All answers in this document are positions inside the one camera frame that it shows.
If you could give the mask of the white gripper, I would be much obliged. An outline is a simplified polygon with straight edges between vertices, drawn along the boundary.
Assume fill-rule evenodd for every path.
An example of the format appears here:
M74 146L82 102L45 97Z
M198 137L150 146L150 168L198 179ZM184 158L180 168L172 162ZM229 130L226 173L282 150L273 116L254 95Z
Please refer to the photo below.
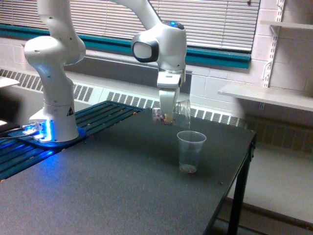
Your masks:
M160 109L166 118L173 117L173 110L179 99L180 87L185 82L185 70L159 70L157 87L173 90L159 90Z

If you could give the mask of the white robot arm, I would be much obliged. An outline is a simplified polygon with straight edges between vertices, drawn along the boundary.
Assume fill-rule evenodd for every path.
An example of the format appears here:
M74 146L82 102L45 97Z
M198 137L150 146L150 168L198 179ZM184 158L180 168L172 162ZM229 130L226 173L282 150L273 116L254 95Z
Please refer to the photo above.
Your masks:
M145 27L133 37L132 53L141 63L157 63L160 110L171 118L185 81L186 30L178 22L161 20L147 0L122 0L120 4L131 9ZM29 119L38 129L27 129L25 133L41 143L68 142L78 138L79 131L73 82L64 67L80 62L86 47L74 29L68 0L40 0L37 7L49 35L27 41L24 56L40 76L44 104Z

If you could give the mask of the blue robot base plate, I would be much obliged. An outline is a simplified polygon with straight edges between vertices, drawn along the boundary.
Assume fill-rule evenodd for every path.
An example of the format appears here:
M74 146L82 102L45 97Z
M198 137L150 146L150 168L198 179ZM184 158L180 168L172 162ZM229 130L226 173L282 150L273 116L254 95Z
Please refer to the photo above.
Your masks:
M34 145L34 146L43 147L43 148L57 148L57 149L67 148L86 138L86 135L87 135L86 131L80 127L77 127L77 129L78 129L78 134L79 134L78 137L70 141L42 143L33 138L27 138L26 140L24 140L24 142Z

